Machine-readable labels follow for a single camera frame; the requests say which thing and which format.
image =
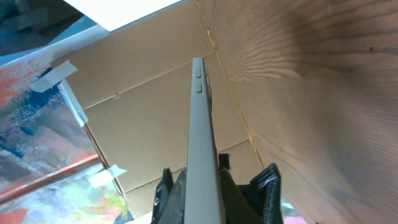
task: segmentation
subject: cardboard box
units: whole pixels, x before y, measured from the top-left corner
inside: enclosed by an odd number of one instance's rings
[[[204,57],[209,70],[217,150],[233,152],[233,166],[241,167],[233,175],[238,183],[248,182],[261,165],[195,1],[53,63],[70,60],[78,69],[67,81],[85,109],[86,128],[104,163],[127,170],[116,180],[134,218],[152,210],[163,169],[169,167],[177,178],[185,167],[193,57]]]

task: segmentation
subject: wood grain surface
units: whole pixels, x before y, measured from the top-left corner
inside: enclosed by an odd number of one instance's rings
[[[308,223],[397,223],[398,1],[198,0],[264,165]]]

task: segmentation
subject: tape strip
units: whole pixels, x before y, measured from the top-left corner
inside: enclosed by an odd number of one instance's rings
[[[85,111],[80,106],[75,94],[73,94],[68,82],[66,80],[62,80],[62,82],[58,85],[58,88],[80,127],[83,127],[87,123],[88,118]]]
[[[69,60],[63,62],[57,68],[54,68],[42,78],[30,85],[30,88],[36,92],[43,93],[45,90],[52,88],[55,84],[68,77],[70,74],[77,71],[77,68],[72,65]]]
[[[127,170],[120,169],[118,168],[118,165],[115,164],[111,166],[109,169],[99,172],[94,176],[90,177],[88,181],[93,187],[97,188],[99,186],[103,186],[112,182],[113,179],[117,178],[118,176],[120,176],[125,172],[127,172]]]

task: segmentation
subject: colorful painting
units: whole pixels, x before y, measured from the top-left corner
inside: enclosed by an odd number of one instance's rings
[[[123,224],[132,220],[112,182],[94,188],[101,164],[0,205],[0,224]]]
[[[96,154],[56,86],[44,93],[28,88],[6,103],[0,108],[0,195]]]

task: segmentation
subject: wooden panel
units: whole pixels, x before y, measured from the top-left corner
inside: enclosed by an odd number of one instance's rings
[[[264,165],[309,223],[398,218],[398,1],[199,0]]]

